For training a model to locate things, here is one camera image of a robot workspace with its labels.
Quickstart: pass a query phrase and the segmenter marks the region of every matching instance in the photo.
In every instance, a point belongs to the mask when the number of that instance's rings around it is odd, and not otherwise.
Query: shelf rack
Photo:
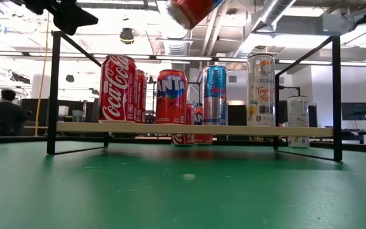
[[[69,36],[61,31],[53,32],[53,49],[52,49],[52,65],[50,78],[50,102],[48,112],[48,145],[47,154],[59,155],[64,153],[73,153],[78,151],[86,151],[99,148],[107,148],[109,145],[109,132],[116,133],[150,133],[150,134],[221,134],[221,135],[256,135],[256,136],[274,136],[272,147],[276,152],[291,153],[279,150],[279,137],[281,136],[305,136],[305,137],[333,137],[333,158],[323,158],[312,155],[302,155],[313,158],[320,158],[326,160],[341,161],[342,160],[342,141],[341,141],[341,49],[340,37],[331,36],[324,41],[320,46],[311,50],[299,60],[290,64],[280,73],[275,76],[276,85],[276,107],[279,105],[279,77],[287,72],[303,60],[316,53],[318,50],[332,42],[332,70],[333,70],[333,123],[334,128],[295,128],[295,127],[246,127],[246,126],[198,126],[198,125],[157,125],[157,124],[136,124],[136,123],[61,123],[57,120],[58,113],[58,74],[60,64],[60,45],[61,39],[66,40],[70,45],[75,47],[79,52],[84,54],[92,62],[101,67],[101,63],[97,61],[92,55],[82,49]],[[57,132],[103,132],[102,142],[104,145],[97,148],[77,149],[72,151],[56,152]]]

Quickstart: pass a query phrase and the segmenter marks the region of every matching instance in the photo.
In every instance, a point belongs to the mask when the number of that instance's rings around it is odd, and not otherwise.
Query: dark shirt
[[[18,136],[22,128],[22,123],[28,120],[26,110],[11,102],[0,102],[0,120],[6,122],[13,129],[13,133],[10,135]]]

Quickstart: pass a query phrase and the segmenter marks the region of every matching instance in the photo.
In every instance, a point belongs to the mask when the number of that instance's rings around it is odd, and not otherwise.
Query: celsius can
[[[156,123],[185,124],[187,78],[181,70],[163,70],[158,77]]]
[[[186,125],[194,125],[194,107],[192,104],[186,106]],[[172,134],[174,146],[190,146],[194,143],[194,134]]]
[[[309,127],[309,104],[306,96],[293,96],[287,99],[289,127]],[[290,147],[309,147],[308,137],[288,137]]]
[[[109,55],[101,67],[100,110],[98,121],[134,122],[137,67],[123,55]]]
[[[203,107],[198,106],[194,109],[194,124],[202,125],[203,124]],[[213,135],[211,134],[195,134],[194,135],[194,143],[202,144],[202,145],[211,145],[213,144]]]
[[[138,70],[137,83],[137,112],[135,113],[135,121],[137,123],[145,123],[146,114],[146,76],[141,70]]]
[[[248,59],[247,125],[274,127],[275,123],[275,60],[269,54]]]
[[[208,66],[203,69],[203,124],[227,125],[227,69]]]
[[[169,14],[185,29],[191,30],[224,0],[171,0]]]

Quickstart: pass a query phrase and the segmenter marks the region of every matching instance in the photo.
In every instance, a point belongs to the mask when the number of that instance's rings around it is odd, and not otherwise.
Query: white ceiling beam
[[[221,30],[223,18],[227,14],[227,10],[229,8],[230,3],[231,3],[231,0],[227,0],[222,6],[220,6],[220,7],[222,7],[221,16],[220,16],[219,21],[217,22],[217,26],[215,27],[213,38],[212,38],[211,43],[210,43],[210,47],[208,48],[208,51],[207,51],[208,56],[211,55],[211,53],[213,52],[215,42],[216,42],[217,37],[218,37],[218,35],[220,33],[220,30]]]

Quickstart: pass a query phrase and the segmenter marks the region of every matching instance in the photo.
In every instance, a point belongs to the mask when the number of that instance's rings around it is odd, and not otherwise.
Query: blue can
[[[203,124],[227,125],[227,69],[207,66],[203,69]]]

